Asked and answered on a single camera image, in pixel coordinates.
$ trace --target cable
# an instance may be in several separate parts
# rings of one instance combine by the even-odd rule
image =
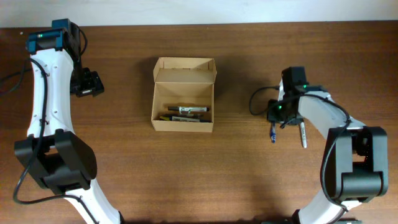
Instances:
[[[292,118],[292,119],[290,119],[290,120],[288,120],[288,121],[284,121],[279,127],[280,127],[281,129],[284,129],[286,125],[290,124],[290,122],[292,122],[292,121],[294,121],[294,120],[296,120],[296,118]]]
[[[82,29],[76,23],[72,22],[72,24],[74,24],[75,26],[77,26],[77,28],[79,28],[79,32],[81,32],[81,34],[82,34],[82,36],[83,36],[83,38],[85,40],[85,46],[83,47],[83,50],[79,53],[80,56],[82,56],[85,53],[85,51],[86,51],[86,48],[87,48],[87,45],[88,45],[88,40],[87,40],[87,37],[86,37],[86,34],[84,33],[84,31],[82,31]]]
[[[251,95],[250,100],[249,100],[249,111],[250,111],[250,113],[251,113],[253,116],[262,115],[262,114],[264,114],[264,113],[266,112],[266,111],[260,111],[260,112],[257,112],[257,113],[256,113],[256,112],[253,112],[251,102],[252,102],[252,100],[253,100],[253,98],[254,98],[254,95],[256,95],[256,93],[258,93],[258,92],[260,92],[260,91],[262,91],[262,90],[268,90],[268,89],[279,90],[279,86],[265,86],[265,87],[262,87],[262,88],[256,90],[256,91]]]
[[[43,141],[43,135],[44,135],[44,129],[45,129],[45,125],[46,125],[46,121],[45,121],[45,114],[46,114],[46,110],[47,110],[47,92],[48,92],[48,86],[47,86],[47,74],[45,72],[45,70],[43,69],[43,67],[41,66],[41,64],[39,64],[36,60],[32,59],[32,58],[28,58],[27,60],[25,60],[24,62],[24,68],[22,69],[21,72],[25,71],[25,63],[26,61],[30,61],[32,63],[34,63],[36,66],[38,66],[38,68],[41,71],[42,77],[43,77],[43,82],[44,82],[44,98],[43,98],[43,108],[42,108],[42,119],[40,120],[40,134],[39,134],[39,140],[37,141],[36,147],[33,150],[33,154],[32,157],[29,159],[28,165],[26,166],[26,168],[24,169],[24,171],[21,174],[21,177],[18,180],[18,183],[14,189],[14,193],[12,195],[12,199],[21,205],[32,205],[35,203],[40,203],[40,202],[46,202],[49,200],[53,200],[53,199],[58,199],[58,198],[73,198],[75,199],[77,202],[79,202],[81,204],[81,206],[83,206],[83,208],[85,209],[85,211],[87,212],[87,214],[90,216],[90,218],[92,219],[92,221],[94,223],[98,223],[93,214],[91,214],[91,212],[88,210],[87,206],[85,205],[85,203],[81,200],[80,197],[74,196],[74,195],[54,195],[54,196],[50,196],[50,197],[45,197],[45,198],[41,198],[41,199],[37,199],[37,200],[31,200],[31,201],[22,201],[18,199],[18,191],[26,177],[26,174],[28,173],[29,169],[32,167],[35,159],[37,158],[37,155],[40,151],[40,148],[42,146],[42,141]]]
[[[26,60],[24,61],[24,65],[22,66],[22,70],[21,70],[20,72],[14,72],[14,73],[12,73],[12,74],[10,74],[10,75],[8,75],[8,76],[3,77],[3,78],[0,79],[0,86],[1,86],[6,80],[8,80],[8,79],[10,79],[10,78],[12,78],[12,77],[14,77],[14,76],[16,76],[16,75],[21,75],[21,76],[19,77],[19,80],[18,80],[17,84],[15,84],[11,89],[9,89],[9,90],[7,90],[7,91],[5,91],[5,92],[0,92],[0,96],[4,96],[4,95],[6,95],[6,94],[8,94],[8,93],[11,93],[11,92],[13,92],[14,90],[16,90],[16,89],[19,88],[19,86],[20,86],[21,83],[22,83],[22,80],[24,79],[24,74],[25,74],[25,72],[29,72],[29,71],[32,70],[31,68],[30,68],[30,69],[25,69],[25,65],[26,65]]]

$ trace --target pen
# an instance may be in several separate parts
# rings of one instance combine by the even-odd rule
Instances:
[[[301,142],[303,144],[303,148],[307,148],[307,138],[305,137],[305,125],[304,122],[302,121],[300,123],[300,132],[301,132]]]
[[[276,131],[275,131],[275,122],[271,122],[271,130],[269,132],[269,137],[271,138],[271,142],[276,142]]]

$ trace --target marker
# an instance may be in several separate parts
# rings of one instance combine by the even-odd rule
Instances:
[[[303,148],[306,149],[307,138],[305,137],[305,125],[303,121],[300,123],[300,132],[301,132],[301,143],[303,144]]]
[[[186,121],[186,122],[211,123],[210,120],[206,120],[206,119],[183,118],[183,117],[178,117],[178,116],[172,116],[172,117],[160,116],[160,119],[163,121]]]
[[[209,112],[210,109],[205,106],[169,106],[169,111],[178,111],[180,114],[189,114],[191,112]]]
[[[269,137],[271,138],[271,142],[276,142],[276,131],[275,131],[275,122],[271,122],[271,131],[269,132]]]
[[[178,117],[183,117],[183,118],[201,118],[203,114],[163,114],[162,116],[165,117],[173,117],[173,116],[178,116]]]

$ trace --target white marker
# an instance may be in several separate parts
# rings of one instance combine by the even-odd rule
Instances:
[[[307,148],[307,138],[305,137],[305,125],[304,122],[300,123],[300,132],[301,132],[301,143],[303,144],[303,148]]]

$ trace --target box lid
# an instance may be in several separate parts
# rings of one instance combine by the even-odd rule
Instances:
[[[213,58],[161,57],[154,68],[156,83],[214,83],[216,75]]]

